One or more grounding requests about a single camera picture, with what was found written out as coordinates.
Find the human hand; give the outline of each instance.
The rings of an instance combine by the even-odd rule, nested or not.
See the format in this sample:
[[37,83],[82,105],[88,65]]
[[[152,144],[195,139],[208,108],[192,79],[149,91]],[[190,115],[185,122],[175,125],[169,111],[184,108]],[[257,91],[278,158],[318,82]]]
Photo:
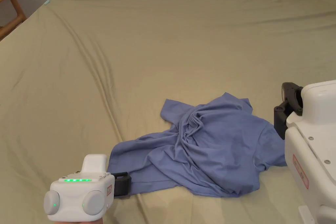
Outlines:
[[55,224],[103,224],[103,218],[92,222],[55,222]]

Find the black plastic bracket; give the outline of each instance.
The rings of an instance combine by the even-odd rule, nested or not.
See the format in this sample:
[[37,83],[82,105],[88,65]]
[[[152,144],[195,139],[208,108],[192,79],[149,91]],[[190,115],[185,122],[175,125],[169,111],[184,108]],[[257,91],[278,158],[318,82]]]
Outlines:
[[127,196],[131,191],[132,178],[127,172],[112,173],[115,178],[114,197]]
[[292,82],[282,84],[283,102],[274,108],[274,128],[279,136],[284,139],[284,133],[287,130],[286,120],[292,112],[302,116],[304,109],[300,87]]

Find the green led light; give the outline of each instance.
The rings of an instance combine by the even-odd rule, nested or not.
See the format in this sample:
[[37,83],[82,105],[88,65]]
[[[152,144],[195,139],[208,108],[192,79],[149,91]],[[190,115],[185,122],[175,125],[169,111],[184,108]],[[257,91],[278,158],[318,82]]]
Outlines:
[[82,182],[82,181],[92,181],[92,179],[65,179],[65,182]]

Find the shirt sleeve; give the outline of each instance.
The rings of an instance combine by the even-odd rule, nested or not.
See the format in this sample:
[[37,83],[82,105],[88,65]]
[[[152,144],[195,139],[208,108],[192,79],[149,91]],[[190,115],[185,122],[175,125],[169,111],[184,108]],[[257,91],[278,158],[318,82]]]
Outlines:
[[265,171],[270,166],[286,166],[284,140],[270,123],[267,123],[259,137],[253,163],[258,171]]
[[160,116],[163,120],[174,124],[178,128],[182,116],[193,108],[194,106],[183,102],[166,99]]

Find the white plastic casing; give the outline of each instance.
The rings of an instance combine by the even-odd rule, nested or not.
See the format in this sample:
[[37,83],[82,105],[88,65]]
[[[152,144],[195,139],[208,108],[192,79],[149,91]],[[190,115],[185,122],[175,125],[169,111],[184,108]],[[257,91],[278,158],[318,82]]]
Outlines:
[[303,115],[286,121],[285,159],[309,209],[304,222],[336,223],[336,81],[308,85],[302,98]]
[[[114,199],[115,178],[106,172],[106,162],[106,155],[87,155],[81,172],[69,174],[53,182],[50,190],[59,194],[59,208],[55,214],[48,215],[48,219],[61,222],[90,222],[100,219]],[[87,207],[83,206],[84,198],[91,191],[100,191],[104,196],[104,207],[95,215],[89,215],[83,209]]]

